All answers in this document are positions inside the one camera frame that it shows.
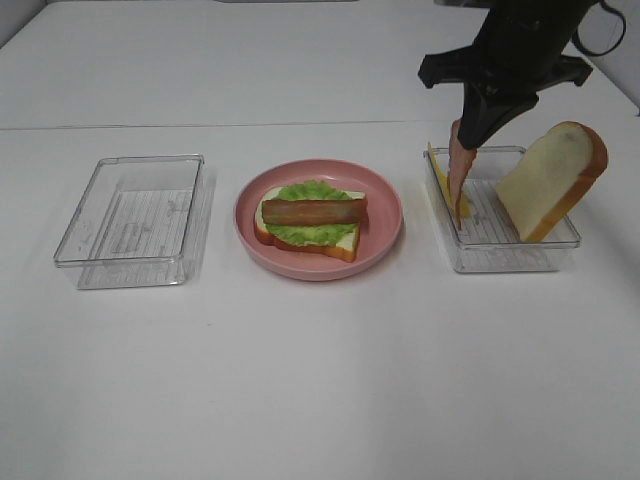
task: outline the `bread slice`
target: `bread slice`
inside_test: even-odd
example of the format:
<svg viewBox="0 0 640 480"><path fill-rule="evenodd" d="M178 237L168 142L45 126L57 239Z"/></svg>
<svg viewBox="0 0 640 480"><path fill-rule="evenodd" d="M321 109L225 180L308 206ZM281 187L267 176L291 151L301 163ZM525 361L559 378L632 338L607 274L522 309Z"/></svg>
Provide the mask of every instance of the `bread slice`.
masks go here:
<svg viewBox="0 0 640 480"><path fill-rule="evenodd" d="M271 200L275 198L283 187L275 187L269 190L260 199L258 208L255 213L254 230L256 238L260 243L265 245L274 245L281 250L289 250L294 252L306 252L306 253L319 253L328 257L339 258L345 262L353 262L356 259L356 252L358 250L358 243L360 242L360 224L355 227L355 230L351 233L344 235L336 243L335 246L326 245L305 245L296 246L290 245L267 230L267 226L262 219L262 202L265 200ZM345 192L351 198L366 198L363 192Z"/></svg>
<svg viewBox="0 0 640 480"><path fill-rule="evenodd" d="M520 240L542 241L607 164L602 139L579 123L560 123L536 140L496 185Z"/></svg>

